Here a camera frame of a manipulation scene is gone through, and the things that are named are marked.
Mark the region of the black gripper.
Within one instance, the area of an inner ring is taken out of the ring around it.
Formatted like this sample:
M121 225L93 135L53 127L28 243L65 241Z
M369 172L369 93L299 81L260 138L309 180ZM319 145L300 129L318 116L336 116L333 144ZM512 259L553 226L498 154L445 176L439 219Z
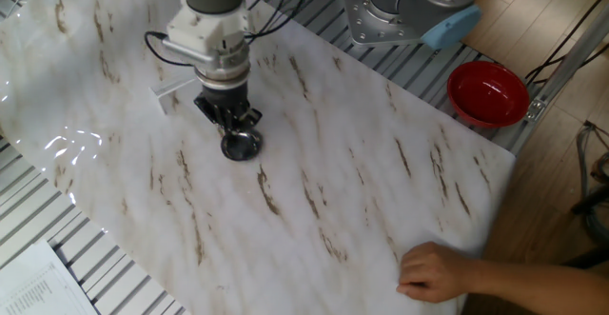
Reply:
M204 116L223 132L250 133L263 114L250 108L247 82L233 89L212 89L203 86L194 104Z

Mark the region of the person's bare hand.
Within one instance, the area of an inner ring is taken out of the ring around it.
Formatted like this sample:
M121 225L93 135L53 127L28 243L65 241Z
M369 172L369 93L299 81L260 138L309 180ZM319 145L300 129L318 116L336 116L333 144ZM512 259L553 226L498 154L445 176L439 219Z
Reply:
M402 256L396 291L434 304L454 299L471 291L477 262L433 242L415 246Z

